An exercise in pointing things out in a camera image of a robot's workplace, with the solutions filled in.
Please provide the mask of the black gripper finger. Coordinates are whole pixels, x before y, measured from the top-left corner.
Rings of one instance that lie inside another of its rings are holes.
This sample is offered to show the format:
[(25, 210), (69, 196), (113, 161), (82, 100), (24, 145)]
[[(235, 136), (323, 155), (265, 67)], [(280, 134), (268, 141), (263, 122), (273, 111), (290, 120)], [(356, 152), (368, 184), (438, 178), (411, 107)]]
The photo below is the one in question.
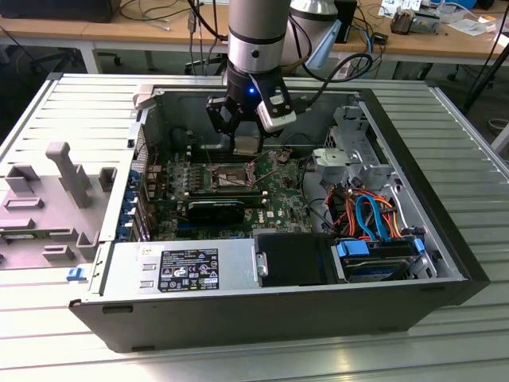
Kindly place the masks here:
[(258, 152), (261, 153), (263, 150), (264, 141), (267, 138), (278, 138), (283, 132), (283, 129), (273, 132), (267, 132), (263, 127), (259, 127), (258, 132), (259, 132)]
[(229, 150), (235, 148), (235, 132), (239, 126), (239, 105), (229, 96), (210, 96), (206, 112), (216, 133), (229, 138)]

